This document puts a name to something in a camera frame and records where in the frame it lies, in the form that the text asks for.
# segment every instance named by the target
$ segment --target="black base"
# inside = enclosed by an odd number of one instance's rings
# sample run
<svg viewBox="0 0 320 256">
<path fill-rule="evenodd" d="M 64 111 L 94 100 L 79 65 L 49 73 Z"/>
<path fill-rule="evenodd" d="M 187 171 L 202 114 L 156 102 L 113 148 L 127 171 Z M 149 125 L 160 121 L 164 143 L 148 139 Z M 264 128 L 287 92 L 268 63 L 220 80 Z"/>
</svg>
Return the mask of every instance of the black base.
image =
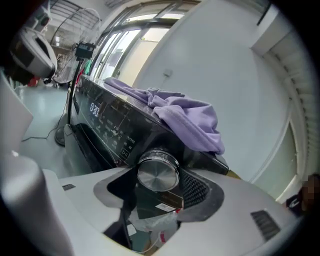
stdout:
<svg viewBox="0 0 320 256">
<path fill-rule="evenodd" d="M 64 147 L 65 146 L 65 134 L 64 134 L 64 127 L 60 127 L 55 131 L 54 135 L 55 142 Z"/>
</svg>

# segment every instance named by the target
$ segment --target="chrome knob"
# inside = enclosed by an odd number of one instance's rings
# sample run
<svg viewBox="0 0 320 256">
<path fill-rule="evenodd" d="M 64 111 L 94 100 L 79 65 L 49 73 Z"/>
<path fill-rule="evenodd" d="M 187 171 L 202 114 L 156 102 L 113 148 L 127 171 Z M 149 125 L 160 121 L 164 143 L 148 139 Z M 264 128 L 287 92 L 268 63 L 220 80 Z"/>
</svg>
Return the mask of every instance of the chrome knob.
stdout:
<svg viewBox="0 0 320 256">
<path fill-rule="evenodd" d="M 179 163 L 166 151 L 147 151 L 141 156 L 138 165 L 139 182 L 152 191 L 169 191 L 179 183 Z"/>
</svg>

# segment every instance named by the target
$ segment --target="white wall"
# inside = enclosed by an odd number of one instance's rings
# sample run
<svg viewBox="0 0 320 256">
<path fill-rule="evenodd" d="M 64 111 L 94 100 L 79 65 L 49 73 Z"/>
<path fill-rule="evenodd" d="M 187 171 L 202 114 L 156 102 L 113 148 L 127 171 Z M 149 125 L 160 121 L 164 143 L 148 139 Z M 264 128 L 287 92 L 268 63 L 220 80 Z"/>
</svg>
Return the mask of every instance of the white wall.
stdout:
<svg viewBox="0 0 320 256">
<path fill-rule="evenodd" d="M 257 27 L 251 48 L 255 53 L 263 56 L 291 30 L 292 27 L 285 16 L 276 6 L 271 5 Z"/>
<path fill-rule="evenodd" d="M 223 0 L 200 3 L 159 42 L 135 83 L 210 102 L 229 167 L 249 181 L 281 143 L 289 98 L 249 46 L 259 16 Z M 165 80 L 165 69 L 172 76 Z"/>
<path fill-rule="evenodd" d="M 286 88 L 289 97 L 292 99 L 290 122 L 292 124 L 292 131 L 297 150 L 297 175 L 301 180 L 303 180 L 307 163 L 308 136 L 302 103 L 295 89 L 295 85 L 287 78 L 288 72 L 284 69 L 283 65 L 274 56 L 274 54 L 269 52 L 265 54 L 263 58 L 268 62 L 270 67 L 272 67 L 278 78 L 283 81 L 282 85 Z"/>
</svg>

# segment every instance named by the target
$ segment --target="window glass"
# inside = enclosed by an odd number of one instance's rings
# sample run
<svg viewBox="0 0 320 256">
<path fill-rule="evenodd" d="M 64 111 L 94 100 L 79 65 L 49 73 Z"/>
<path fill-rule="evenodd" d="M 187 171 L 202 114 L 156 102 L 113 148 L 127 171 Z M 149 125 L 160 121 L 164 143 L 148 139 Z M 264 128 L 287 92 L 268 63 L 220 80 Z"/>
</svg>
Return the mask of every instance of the window glass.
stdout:
<svg viewBox="0 0 320 256">
<path fill-rule="evenodd" d="M 274 158 L 254 184 L 277 199 L 296 174 L 296 145 L 292 128 L 289 125 Z"/>
<path fill-rule="evenodd" d="M 159 42 L 168 31 L 169 28 L 150 28 L 141 40 Z"/>
<path fill-rule="evenodd" d="M 170 3 L 158 3 L 158 4 L 148 4 L 141 9 L 138 9 L 134 13 L 132 13 L 125 21 L 132 22 L 132 21 L 139 21 L 139 20 L 146 20 L 152 19 L 155 17 L 160 11 L 166 8 Z"/>
<path fill-rule="evenodd" d="M 111 49 L 111 46 L 116 42 L 116 39 L 120 36 L 121 33 L 115 33 L 113 34 L 110 39 L 106 42 L 106 44 L 104 45 L 104 47 L 102 48 L 101 53 L 99 54 L 94 67 L 92 69 L 91 75 L 94 76 L 95 78 L 97 77 L 97 75 L 99 74 L 99 71 L 102 67 L 103 61 L 106 59 L 106 56 L 108 54 L 108 52 Z"/>
<path fill-rule="evenodd" d="M 179 20 L 179 19 L 181 19 L 183 16 L 185 16 L 185 15 L 184 15 L 184 14 L 181 14 L 181 13 L 166 13 L 166 14 L 164 14 L 161 18 Z"/>
<path fill-rule="evenodd" d="M 99 76 L 100 79 L 106 79 L 112 76 L 121 56 L 124 54 L 129 44 L 132 42 L 132 40 L 136 37 L 136 35 L 139 32 L 140 32 L 140 29 L 124 32 L 123 37 L 114 47 L 110 56 L 106 60 L 103 70 L 101 72 L 101 75 Z"/>
<path fill-rule="evenodd" d="M 101 38 L 101 39 L 98 41 L 98 44 L 97 44 L 97 45 L 98 45 L 98 46 L 101 46 L 102 43 L 106 40 L 106 38 L 107 38 L 107 36 Z"/>
</svg>

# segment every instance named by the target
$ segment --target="sticker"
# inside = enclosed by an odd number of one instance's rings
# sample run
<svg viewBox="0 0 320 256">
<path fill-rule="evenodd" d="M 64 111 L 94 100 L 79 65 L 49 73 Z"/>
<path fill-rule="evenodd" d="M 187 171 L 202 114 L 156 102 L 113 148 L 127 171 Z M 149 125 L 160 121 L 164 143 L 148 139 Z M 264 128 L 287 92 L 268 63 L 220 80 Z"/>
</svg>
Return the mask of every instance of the sticker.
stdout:
<svg viewBox="0 0 320 256">
<path fill-rule="evenodd" d="M 135 233 L 137 233 L 134 225 L 132 225 L 132 224 L 127 225 L 127 226 L 126 226 L 126 229 L 128 230 L 128 235 L 129 235 L 129 237 L 132 236 L 132 235 L 134 235 Z"/>
<path fill-rule="evenodd" d="M 160 203 L 160 204 L 156 205 L 155 207 L 157 207 L 157 208 L 159 208 L 159 209 L 161 209 L 163 211 L 166 211 L 166 212 L 171 212 L 174 209 L 176 209 L 176 208 L 173 208 L 173 207 L 171 207 L 169 205 L 166 205 L 164 203 Z"/>
<path fill-rule="evenodd" d="M 76 186 L 72 185 L 72 184 L 67 184 L 67 185 L 63 185 L 62 187 L 63 187 L 64 191 L 67 191 L 67 190 L 75 188 Z"/>
<path fill-rule="evenodd" d="M 165 233 L 163 231 L 161 231 L 161 233 L 160 233 L 160 241 L 163 244 L 166 243 Z"/>
</svg>

